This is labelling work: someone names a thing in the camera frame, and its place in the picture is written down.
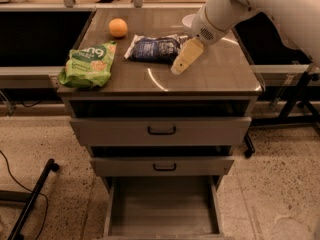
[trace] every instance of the dark blue snack package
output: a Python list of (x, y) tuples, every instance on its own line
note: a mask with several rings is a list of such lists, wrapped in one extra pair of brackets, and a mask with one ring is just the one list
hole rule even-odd
[(135, 35), (124, 57), (132, 61), (172, 64), (178, 56), (182, 41), (177, 35), (151, 38)]

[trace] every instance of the closed drawer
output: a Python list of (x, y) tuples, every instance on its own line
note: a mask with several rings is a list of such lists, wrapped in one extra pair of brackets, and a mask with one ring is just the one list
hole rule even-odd
[(113, 178), (104, 239), (224, 237), (211, 177)]
[(226, 175), (233, 159), (226, 157), (121, 157), (91, 158), (97, 176)]
[(168, 146), (240, 145), (250, 117), (72, 119), (81, 145)]

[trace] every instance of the floor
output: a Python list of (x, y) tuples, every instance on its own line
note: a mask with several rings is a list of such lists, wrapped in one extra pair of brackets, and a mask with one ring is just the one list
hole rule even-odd
[[(39, 239), (99, 239), (103, 234), (108, 192), (88, 162), (63, 106), (17, 107), (11, 117), (0, 105), (0, 150), (12, 174), (32, 188), (49, 158), (60, 165), (42, 193), (49, 206)], [(218, 200), (224, 234), (236, 240), (320, 239), (320, 131), (317, 125), (252, 128), (256, 152), (235, 150), (234, 165), (222, 180)], [(0, 189), (21, 190), (0, 157)], [(40, 196), (22, 234), (35, 239), (45, 199)], [(7, 239), (21, 212), (0, 203), (0, 239)]]

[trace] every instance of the black handle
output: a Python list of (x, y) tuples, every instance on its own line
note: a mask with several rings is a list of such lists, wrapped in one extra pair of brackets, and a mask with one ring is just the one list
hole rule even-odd
[(158, 172), (173, 172), (177, 169), (177, 164), (174, 163), (172, 168), (157, 168), (157, 165), (153, 164), (153, 169)]
[(168, 130), (156, 130), (153, 129), (151, 126), (148, 126), (148, 133), (150, 135), (173, 135), (177, 131), (177, 128), (175, 126), (172, 127), (172, 129)]

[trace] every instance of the gray countertop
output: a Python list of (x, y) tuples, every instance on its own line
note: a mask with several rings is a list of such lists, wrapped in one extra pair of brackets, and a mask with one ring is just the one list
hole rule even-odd
[[(133, 62), (124, 58), (134, 35), (162, 37), (184, 35), (182, 18), (197, 12), (195, 8), (113, 8), (97, 9), (96, 15), (80, 44), (88, 48), (110, 40), (117, 42), (111, 78), (102, 88), (91, 90), (61, 86), (60, 96), (69, 95), (232, 95), (257, 96), (262, 92), (255, 74), (247, 62), (233, 33), (204, 53), (183, 74), (174, 75), (171, 65)], [(114, 39), (108, 24), (113, 18), (127, 22), (128, 33)]]

